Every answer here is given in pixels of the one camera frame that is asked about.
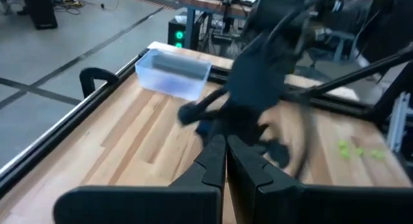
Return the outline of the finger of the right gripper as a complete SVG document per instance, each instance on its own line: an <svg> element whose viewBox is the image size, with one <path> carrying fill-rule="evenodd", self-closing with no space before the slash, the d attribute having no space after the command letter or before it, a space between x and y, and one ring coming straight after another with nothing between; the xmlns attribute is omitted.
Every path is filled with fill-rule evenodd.
<svg viewBox="0 0 413 224"><path fill-rule="evenodd" d="M281 143L272 143L267 146L266 153L270 159L278 164L279 168L285 168L290 162L289 149Z"/></svg>

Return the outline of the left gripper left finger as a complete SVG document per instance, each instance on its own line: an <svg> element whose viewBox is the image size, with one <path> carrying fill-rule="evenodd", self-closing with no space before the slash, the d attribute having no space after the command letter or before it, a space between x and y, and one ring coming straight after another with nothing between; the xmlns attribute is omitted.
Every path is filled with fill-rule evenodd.
<svg viewBox="0 0 413 224"><path fill-rule="evenodd" d="M74 188L55 202L55 224L220 224L225 157L225 138L217 135L167 187Z"/></svg>

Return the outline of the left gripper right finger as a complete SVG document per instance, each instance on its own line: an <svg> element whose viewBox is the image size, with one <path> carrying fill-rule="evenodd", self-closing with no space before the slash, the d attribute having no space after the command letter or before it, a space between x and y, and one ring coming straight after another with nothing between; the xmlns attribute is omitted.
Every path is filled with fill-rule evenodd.
<svg viewBox="0 0 413 224"><path fill-rule="evenodd" d="M241 224L413 224L413 188L307 185L237 136L227 141L228 184Z"/></svg>

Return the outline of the clear plastic bin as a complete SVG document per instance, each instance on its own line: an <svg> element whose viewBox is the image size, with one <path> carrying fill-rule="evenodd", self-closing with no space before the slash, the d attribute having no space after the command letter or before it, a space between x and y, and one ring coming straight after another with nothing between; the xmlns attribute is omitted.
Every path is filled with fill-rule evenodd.
<svg viewBox="0 0 413 224"><path fill-rule="evenodd" d="M209 61L155 48L135 63L143 88L188 101L200 98L211 68Z"/></svg>

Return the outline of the black computer tower green lights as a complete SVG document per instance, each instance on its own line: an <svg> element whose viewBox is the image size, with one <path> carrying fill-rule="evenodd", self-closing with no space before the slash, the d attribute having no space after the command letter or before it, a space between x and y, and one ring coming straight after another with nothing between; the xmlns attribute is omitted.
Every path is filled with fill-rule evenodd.
<svg viewBox="0 0 413 224"><path fill-rule="evenodd" d="M197 48L196 27L192 27L190 35L191 41L188 48L195 50ZM176 15L168 22L168 44L178 48L185 47L186 39L186 16Z"/></svg>

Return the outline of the silver aluminium extrusion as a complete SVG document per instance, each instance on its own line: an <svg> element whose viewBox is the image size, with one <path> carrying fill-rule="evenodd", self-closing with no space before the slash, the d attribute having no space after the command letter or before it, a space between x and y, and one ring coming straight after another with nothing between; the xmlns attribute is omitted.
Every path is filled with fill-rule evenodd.
<svg viewBox="0 0 413 224"><path fill-rule="evenodd" d="M410 94L402 92L395 100L392 113L390 115L387 145L393 152L399 152L401 150L407 118L413 117L413 109L409 107L409 102Z"/></svg>

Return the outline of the grey office chair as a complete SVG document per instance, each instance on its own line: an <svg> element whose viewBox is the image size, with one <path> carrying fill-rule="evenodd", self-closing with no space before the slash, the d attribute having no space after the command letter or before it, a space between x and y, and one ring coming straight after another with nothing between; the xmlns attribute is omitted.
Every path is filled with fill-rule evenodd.
<svg viewBox="0 0 413 224"><path fill-rule="evenodd" d="M340 64L353 58L352 51L356 47L359 34L354 35L329 28L319 28L315 34L317 45L308 51L313 65L317 61Z"/></svg>

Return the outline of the black table clamp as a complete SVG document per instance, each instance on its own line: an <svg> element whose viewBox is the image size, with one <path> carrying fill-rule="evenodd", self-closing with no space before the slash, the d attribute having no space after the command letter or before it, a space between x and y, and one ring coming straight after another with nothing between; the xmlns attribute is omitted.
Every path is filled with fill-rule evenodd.
<svg viewBox="0 0 413 224"><path fill-rule="evenodd" d="M83 97L87 98L95 90L95 80L106 81L109 85L113 85L119 81L119 77L112 72L96 67L88 67L82 69L79 74L79 80L81 84L81 89L83 92Z"/></svg>

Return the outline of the person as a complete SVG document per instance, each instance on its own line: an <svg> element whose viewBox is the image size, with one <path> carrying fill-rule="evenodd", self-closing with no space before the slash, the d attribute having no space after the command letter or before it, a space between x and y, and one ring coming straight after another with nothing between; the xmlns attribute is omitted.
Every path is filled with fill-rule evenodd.
<svg viewBox="0 0 413 224"><path fill-rule="evenodd" d="M323 26L333 30L357 34L370 16L379 11L388 0L343 0L341 11L324 14Z"/></svg>

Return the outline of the black floor box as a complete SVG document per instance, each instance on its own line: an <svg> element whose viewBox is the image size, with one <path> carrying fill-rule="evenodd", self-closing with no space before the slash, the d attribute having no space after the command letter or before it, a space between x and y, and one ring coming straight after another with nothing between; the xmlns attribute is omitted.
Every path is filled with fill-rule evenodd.
<svg viewBox="0 0 413 224"><path fill-rule="evenodd" d="M28 14L38 30L58 27L51 0L24 0Z"/></svg>

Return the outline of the grey blue workbench frame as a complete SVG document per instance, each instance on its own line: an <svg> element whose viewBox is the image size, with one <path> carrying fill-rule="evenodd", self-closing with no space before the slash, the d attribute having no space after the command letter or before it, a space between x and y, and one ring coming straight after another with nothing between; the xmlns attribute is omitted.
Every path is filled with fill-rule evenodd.
<svg viewBox="0 0 413 224"><path fill-rule="evenodd" d="M194 21L196 11L204 12L206 14L226 14L227 17L234 19L246 19L251 7L245 5L234 4L228 8L218 0L177 0L187 11L186 19L186 35L185 44L186 49L190 49L192 44L192 34L194 32Z"/></svg>

